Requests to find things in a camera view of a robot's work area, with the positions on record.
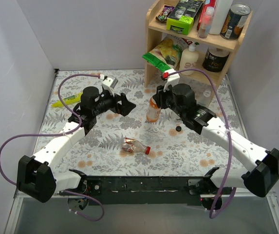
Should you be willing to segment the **orange drink bottle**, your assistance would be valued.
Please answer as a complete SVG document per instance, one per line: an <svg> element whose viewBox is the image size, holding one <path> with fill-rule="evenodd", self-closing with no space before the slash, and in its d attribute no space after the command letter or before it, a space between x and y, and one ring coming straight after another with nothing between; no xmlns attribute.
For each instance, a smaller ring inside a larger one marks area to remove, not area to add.
<svg viewBox="0 0 279 234"><path fill-rule="evenodd" d="M148 122L156 122L159 119L161 108L156 104L156 101L153 97L149 100L149 107L146 114L146 119Z"/></svg>

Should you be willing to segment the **black bottle cap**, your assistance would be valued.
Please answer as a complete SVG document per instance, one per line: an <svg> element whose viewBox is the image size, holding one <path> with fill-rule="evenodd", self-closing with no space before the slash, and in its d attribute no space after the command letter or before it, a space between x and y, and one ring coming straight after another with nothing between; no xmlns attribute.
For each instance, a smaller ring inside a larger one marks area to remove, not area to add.
<svg viewBox="0 0 279 234"><path fill-rule="evenodd" d="M182 130L181 126L177 126L175 129L177 132L180 132Z"/></svg>

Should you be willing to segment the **red-cap clear bottle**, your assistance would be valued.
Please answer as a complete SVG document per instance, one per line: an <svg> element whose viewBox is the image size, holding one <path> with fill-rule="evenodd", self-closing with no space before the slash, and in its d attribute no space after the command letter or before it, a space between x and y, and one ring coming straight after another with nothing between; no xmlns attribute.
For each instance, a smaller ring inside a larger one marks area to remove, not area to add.
<svg viewBox="0 0 279 234"><path fill-rule="evenodd" d="M151 147L142 144L136 139L126 137L123 140L122 150L128 153L144 153L148 155Z"/></svg>

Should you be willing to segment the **clear green-label water bottle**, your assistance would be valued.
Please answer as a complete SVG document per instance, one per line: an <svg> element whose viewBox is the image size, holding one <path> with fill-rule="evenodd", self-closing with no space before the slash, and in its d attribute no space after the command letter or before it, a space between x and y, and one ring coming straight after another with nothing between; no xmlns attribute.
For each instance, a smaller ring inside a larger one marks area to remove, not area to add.
<svg viewBox="0 0 279 234"><path fill-rule="evenodd" d="M201 105L208 107L210 103L211 103L211 90L206 89L204 90L202 95Z"/></svg>

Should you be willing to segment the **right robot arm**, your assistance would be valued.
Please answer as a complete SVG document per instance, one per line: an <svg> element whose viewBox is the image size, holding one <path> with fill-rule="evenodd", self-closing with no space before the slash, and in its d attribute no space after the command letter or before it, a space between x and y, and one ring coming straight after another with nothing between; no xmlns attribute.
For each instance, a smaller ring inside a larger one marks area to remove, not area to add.
<svg viewBox="0 0 279 234"><path fill-rule="evenodd" d="M187 128L224 148L244 166L242 171L230 171L225 182L223 175L218 175L219 169L206 175L203 180L208 193L214 194L223 186L246 188L265 197L279 180L279 150L267 150L228 130L213 111L197 104L189 85L180 83L168 88L160 85L153 99L159 108L171 109Z"/></svg>

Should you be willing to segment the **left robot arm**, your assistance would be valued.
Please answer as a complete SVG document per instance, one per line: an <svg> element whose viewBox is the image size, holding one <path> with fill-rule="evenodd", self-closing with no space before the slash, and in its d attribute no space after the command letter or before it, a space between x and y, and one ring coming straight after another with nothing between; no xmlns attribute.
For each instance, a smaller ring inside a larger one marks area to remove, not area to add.
<svg viewBox="0 0 279 234"><path fill-rule="evenodd" d="M54 174L54 169L68 151L88 134L98 115L110 110L125 117L136 107L124 93L111 94L108 90L100 93L93 86L85 88L80 99L63 127L70 134L61 131L61 136L53 138L33 156L23 156L19 160L17 189L42 203L65 190L76 195L86 192L87 177L83 172L70 169L66 173Z"/></svg>

